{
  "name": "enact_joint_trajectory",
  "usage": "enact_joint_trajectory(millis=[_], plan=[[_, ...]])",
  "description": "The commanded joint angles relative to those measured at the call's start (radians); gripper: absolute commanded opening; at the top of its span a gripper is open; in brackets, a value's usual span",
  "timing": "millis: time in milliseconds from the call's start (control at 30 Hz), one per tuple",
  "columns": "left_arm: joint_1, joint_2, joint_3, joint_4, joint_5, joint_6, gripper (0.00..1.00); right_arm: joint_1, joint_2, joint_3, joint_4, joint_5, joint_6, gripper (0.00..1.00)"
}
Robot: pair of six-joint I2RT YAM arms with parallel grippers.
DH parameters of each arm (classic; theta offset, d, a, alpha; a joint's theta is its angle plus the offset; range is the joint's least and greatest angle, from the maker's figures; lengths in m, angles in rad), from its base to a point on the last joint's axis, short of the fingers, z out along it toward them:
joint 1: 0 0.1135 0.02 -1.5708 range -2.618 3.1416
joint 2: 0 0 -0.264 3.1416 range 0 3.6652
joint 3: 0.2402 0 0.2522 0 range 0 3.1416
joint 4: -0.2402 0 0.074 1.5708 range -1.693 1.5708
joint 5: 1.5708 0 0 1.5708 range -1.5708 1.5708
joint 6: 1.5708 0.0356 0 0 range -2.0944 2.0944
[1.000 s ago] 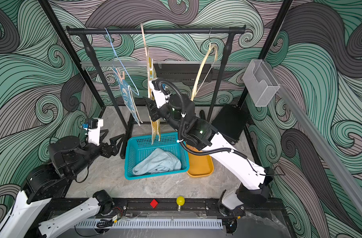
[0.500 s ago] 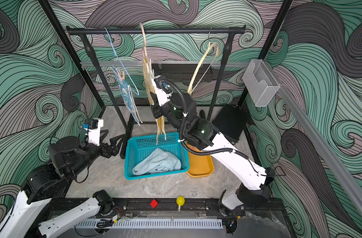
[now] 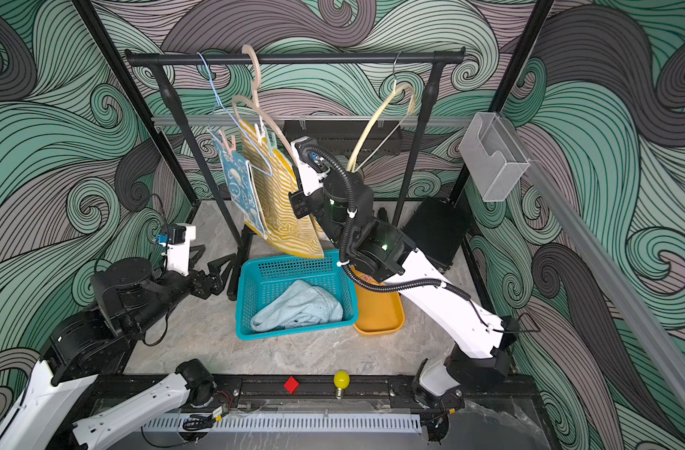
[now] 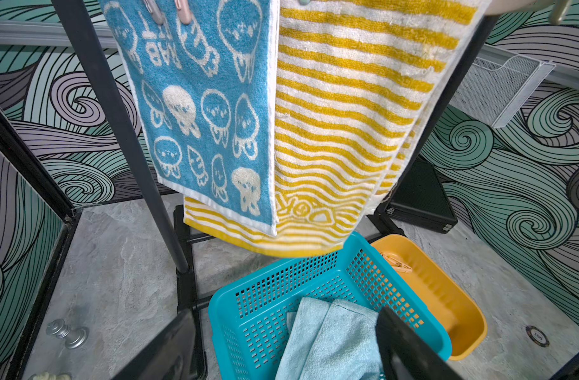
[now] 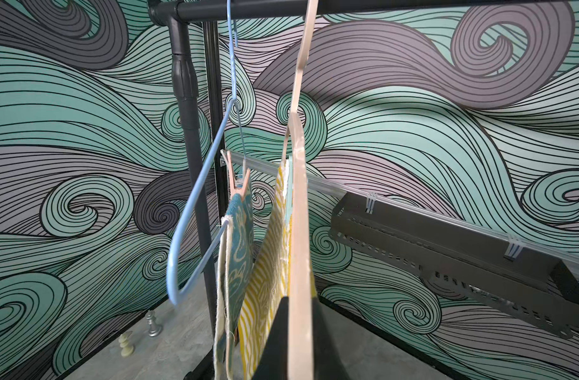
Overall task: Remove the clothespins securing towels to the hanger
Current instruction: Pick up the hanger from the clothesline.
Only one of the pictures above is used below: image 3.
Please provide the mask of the yellow striped towel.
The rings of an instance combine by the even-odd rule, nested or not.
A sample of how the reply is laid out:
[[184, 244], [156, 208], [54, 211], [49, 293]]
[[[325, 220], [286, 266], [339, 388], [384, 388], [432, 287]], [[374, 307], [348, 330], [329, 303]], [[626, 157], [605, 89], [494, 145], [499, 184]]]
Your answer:
[[265, 241], [277, 251], [306, 259], [320, 259], [324, 256], [317, 231], [310, 217], [297, 219], [288, 198], [289, 192], [298, 191], [293, 167], [280, 150], [271, 156], [267, 139], [259, 144], [255, 129], [242, 120], [241, 125], [252, 135], [252, 140], [242, 138], [241, 153], [261, 169], [267, 165], [254, 149], [255, 147], [270, 162], [273, 176], [265, 176], [254, 169], [253, 180], [263, 211], [267, 238]]

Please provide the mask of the light blue terry towel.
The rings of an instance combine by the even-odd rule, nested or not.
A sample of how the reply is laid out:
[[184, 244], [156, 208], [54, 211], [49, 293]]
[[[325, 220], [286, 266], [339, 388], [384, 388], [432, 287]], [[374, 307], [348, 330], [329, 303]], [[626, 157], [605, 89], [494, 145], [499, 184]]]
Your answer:
[[250, 319], [250, 328], [263, 333], [338, 323], [342, 318], [343, 307], [332, 294], [297, 280]]

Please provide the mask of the mint green clothespin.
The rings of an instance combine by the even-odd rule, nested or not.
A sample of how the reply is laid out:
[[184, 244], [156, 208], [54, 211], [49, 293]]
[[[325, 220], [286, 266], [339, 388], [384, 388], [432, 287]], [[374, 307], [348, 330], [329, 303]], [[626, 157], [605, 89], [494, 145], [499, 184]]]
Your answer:
[[268, 149], [269, 149], [270, 155], [271, 155], [271, 156], [274, 156], [274, 155], [275, 155], [275, 151], [277, 150], [277, 138], [276, 138], [276, 135], [275, 135], [275, 133], [267, 133], [267, 135], [265, 135], [265, 138], [267, 139], [267, 145], [268, 145]]

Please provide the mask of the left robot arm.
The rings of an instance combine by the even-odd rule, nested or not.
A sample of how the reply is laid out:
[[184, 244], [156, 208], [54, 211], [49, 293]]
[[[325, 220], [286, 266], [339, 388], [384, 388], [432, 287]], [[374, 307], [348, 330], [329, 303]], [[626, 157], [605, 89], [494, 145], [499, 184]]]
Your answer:
[[171, 410], [211, 405], [218, 386], [194, 358], [111, 409], [63, 425], [98, 378], [116, 371], [132, 345], [182, 300], [220, 294], [234, 258], [226, 255], [186, 276], [169, 270], [156, 277], [151, 263], [137, 257], [95, 273], [94, 304], [63, 320], [43, 345], [27, 387], [0, 424], [0, 449], [47, 449], [55, 442], [64, 449], [108, 449]]

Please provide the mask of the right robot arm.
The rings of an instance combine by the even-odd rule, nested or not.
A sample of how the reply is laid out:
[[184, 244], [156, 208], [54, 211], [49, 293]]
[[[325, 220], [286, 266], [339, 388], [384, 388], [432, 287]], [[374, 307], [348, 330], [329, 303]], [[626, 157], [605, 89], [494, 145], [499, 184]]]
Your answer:
[[300, 189], [290, 196], [295, 213], [317, 220], [355, 285], [376, 294], [402, 294], [452, 337], [448, 354], [421, 363], [413, 382], [418, 402], [489, 390], [507, 378], [507, 350], [520, 329], [515, 319], [477, 305], [402, 230], [375, 217], [372, 191], [357, 174], [303, 164], [297, 177]]

